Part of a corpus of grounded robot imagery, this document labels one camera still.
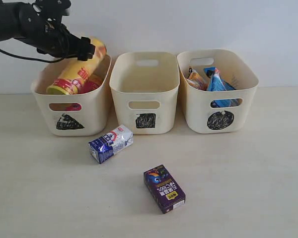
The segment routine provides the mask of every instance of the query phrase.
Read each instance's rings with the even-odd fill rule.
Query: black triangle sticker
[[[62,116],[56,123],[57,130],[77,130],[83,128],[84,126],[82,126],[77,120],[67,114],[62,114]]]

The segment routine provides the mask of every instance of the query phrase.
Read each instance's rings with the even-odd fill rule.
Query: purple juice box
[[[144,182],[163,213],[185,203],[185,193],[164,165],[144,172]]]

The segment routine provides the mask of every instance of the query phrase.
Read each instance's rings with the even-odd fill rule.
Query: beige tabletop
[[[114,110],[107,127],[117,126]],[[298,238],[298,88],[260,88],[245,127],[163,135],[98,165],[47,129],[32,95],[0,95],[0,238]],[[186,193],[163,215],[143,172],[164,164]]]

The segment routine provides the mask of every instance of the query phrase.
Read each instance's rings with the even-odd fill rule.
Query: white background
[[[103,40],[112,56],[223,48],[250,66],[260,86],[298,86],[298,0],[72,0],[64,23]],[[0,47],[46,58],[13,39]],[[29,93],[44,67],[0,53],[0,93]]]

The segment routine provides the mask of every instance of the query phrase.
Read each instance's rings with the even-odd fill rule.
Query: robotic arm
[[[81,61],[91,59],[95,46],[90,43],[90,39],[72,35],[61,23],[62,17],[69,15],[70,6],[70,0],[36,0],[33,4],[3,3],[0,0],[0,41],[15,38],[36,47],[40,54],[61,58],[55,61],[65,58],[77,58]],[[21,59],[48,62],[0,51]]]

